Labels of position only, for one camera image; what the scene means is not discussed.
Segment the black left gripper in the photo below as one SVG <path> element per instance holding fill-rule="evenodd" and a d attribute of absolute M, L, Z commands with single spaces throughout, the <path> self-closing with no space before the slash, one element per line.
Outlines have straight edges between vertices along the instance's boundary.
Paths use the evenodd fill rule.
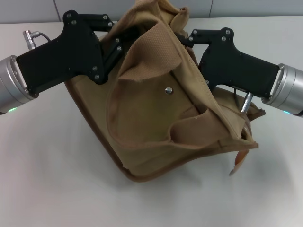
<path fill-rule="evenodd" d="M 29 92 L 43 92 L 78 75 L 106 83 L 124 55 L 122 38 L 100 43 L 95 32 L 109 32 L 113 26 L 107 14 L 65 12 L 57 38 L 17 57 Z"/>

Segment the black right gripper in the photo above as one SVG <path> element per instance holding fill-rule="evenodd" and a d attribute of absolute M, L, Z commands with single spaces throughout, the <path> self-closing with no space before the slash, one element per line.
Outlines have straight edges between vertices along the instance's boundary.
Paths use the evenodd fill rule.
<path fill-rule="evenodd" d="M 279 67 L 273 63 L 240 52 L 234 44 L 234 32 L 194 29 L 189 37 L 178 35 L 186 47 L 206 44 L 199 69 L 210 90 L 217 85 L 237 88 L 254 96 L 269 98 Z"/>

